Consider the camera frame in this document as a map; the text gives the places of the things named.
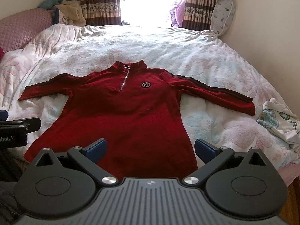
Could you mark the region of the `dark red zip-neck shirt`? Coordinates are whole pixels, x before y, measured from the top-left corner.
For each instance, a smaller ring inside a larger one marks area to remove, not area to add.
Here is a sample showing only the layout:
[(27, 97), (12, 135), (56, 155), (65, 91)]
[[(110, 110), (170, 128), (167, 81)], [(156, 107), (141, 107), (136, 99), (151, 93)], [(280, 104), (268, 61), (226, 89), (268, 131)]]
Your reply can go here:
[(250, 97), (165, 69), (149, 69), (143, 61), (117, 61), (108, 69), (84, 77), (60, 74), (27, 86), (20, 100), (55, 94), (68, 97), (63, 111), (31, 144), (25, 159), (33, 161), (45, 147), (66, 152), (103, 138), (107, 153), (98, 165), (118, 179), (182, 179), (197, 169), (179, 109), (183, 94), (255, 114)]

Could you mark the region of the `white garment with blue print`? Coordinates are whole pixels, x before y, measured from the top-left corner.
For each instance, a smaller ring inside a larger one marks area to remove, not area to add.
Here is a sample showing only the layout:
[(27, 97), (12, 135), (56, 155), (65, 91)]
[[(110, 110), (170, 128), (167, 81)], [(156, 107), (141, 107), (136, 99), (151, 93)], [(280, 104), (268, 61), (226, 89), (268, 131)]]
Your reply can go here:
[(256, 122), (299, 151), (299, 119), (285, 104), (275, 98), (267, 100)]

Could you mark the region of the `small red cloth at left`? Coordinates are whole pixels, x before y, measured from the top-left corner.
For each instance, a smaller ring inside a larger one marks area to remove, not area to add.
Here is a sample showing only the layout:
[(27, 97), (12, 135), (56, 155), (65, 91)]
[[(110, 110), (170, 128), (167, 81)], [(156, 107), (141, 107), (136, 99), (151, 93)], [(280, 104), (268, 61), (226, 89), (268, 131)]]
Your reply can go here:
[(4, 51), (3, 48), (0, 47), (0, 60), (2, 59), (2, 57), (4, 56)]

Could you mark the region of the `white floral fleece blanket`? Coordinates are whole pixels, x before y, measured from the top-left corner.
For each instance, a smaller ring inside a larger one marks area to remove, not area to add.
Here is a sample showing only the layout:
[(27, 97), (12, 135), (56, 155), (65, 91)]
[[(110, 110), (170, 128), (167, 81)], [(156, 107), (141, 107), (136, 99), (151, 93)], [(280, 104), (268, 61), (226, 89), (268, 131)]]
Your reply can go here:
[[(38, 116), (42, 120), (41, 130), (45, 131), (61, 114), (67, 97), (57, 95), (19, 102), (26, 86), (62, 73), (85, 76), (107, 69), (117, 61), (140, 60), (149, 68), (166, 69), (251, 97), (257, 115), (267, 100), (284, 102), (264, 76), (212, 31), (56, 24), (24, 48), (4, 55), (1, 109), (8, 112), (10, 119)], [(259, 125), (255, 117), (188, 95), (182, 97), (180, 109), (191, 141), (202, 138), (217, 146), (228, 144), (236, 151), (257, 146), (275, 168), (299, 167), (299, 152)]]

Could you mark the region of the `pink quilted pillow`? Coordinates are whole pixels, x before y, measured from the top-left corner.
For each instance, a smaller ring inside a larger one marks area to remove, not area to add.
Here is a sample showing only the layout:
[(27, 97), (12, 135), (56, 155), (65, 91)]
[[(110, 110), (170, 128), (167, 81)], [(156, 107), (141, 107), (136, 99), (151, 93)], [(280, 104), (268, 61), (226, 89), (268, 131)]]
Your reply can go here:
[(5, 53), (22, 49), (50, 26), (51, 12), (42, 8), (22, 11), (1, 19), (1, 48)]

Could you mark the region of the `teal plush item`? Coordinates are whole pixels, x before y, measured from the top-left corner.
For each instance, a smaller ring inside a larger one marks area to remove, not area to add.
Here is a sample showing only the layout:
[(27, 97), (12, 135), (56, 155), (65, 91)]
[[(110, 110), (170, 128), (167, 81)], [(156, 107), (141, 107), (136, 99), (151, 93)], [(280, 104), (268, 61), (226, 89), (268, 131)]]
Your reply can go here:
[(71, 1), (71, 0), (44, 0), (37, 6), (37, 8), (50, 10), (53, 6), (60, 4), (62, 1)]

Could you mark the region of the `beige plush blanket pile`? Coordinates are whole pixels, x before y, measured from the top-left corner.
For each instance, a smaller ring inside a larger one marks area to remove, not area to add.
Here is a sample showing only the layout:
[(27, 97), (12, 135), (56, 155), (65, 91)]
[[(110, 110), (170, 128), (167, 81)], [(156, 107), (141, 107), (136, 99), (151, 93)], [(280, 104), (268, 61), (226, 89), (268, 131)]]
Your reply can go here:
[(85, 26), (86, 19), (83, 16), (81, 3), (80, 1), (72, 0), (66, 1), (63, 0), (60, 4), (55, 5), (60, 12), (66, 17), (68, 24), (74, 26)]

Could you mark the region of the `white patterned pillow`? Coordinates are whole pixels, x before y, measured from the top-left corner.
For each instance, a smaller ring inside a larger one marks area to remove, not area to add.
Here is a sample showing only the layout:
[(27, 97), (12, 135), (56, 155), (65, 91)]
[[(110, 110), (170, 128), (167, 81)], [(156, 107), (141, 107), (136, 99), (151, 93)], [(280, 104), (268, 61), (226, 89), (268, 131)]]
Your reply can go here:
[(216, 3), (211, 16), (211, 31), (214, 31), (218, 37), (230, 27), (235, 10), (232, 0), (219, 0)]

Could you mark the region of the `purple cloth by window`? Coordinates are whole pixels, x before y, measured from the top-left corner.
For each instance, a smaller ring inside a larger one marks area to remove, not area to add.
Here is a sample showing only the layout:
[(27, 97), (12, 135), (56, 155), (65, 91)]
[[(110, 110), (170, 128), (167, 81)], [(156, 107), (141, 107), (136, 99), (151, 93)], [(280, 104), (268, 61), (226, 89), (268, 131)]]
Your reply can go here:
[(182, 27), (185, 3), (186, 0), (179, 0), (172, 5), (171, 10), (169, 11), (172, 27)]

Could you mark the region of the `left striped brown curtain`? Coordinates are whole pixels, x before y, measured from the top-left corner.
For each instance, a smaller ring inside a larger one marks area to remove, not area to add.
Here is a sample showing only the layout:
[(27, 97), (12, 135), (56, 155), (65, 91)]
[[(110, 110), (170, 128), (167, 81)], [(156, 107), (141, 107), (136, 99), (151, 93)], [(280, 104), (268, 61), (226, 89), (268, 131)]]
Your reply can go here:
[(78, 0), (89, 26), (122, 24), (120, 0)]

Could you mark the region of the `striped brown curtain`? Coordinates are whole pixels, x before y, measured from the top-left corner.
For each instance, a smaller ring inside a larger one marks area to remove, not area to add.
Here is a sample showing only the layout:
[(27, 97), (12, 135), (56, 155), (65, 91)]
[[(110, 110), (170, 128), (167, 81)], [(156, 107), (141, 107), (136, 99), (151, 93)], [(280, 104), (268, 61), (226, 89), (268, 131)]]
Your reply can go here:
[(182, 27), (194, 31), (209, 30), (218, 0), (186, 0)]
[(120, 0), (78, 0), (89, 26), (122, 24)]

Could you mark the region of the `right striped brown curtain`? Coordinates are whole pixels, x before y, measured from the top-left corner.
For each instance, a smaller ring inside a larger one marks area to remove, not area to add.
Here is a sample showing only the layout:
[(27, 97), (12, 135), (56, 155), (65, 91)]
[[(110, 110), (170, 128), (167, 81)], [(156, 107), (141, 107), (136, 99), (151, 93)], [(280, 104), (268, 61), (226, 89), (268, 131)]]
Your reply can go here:
[(194, 31), (209, 30), (218, 0), (186, 0), (182, 27)]

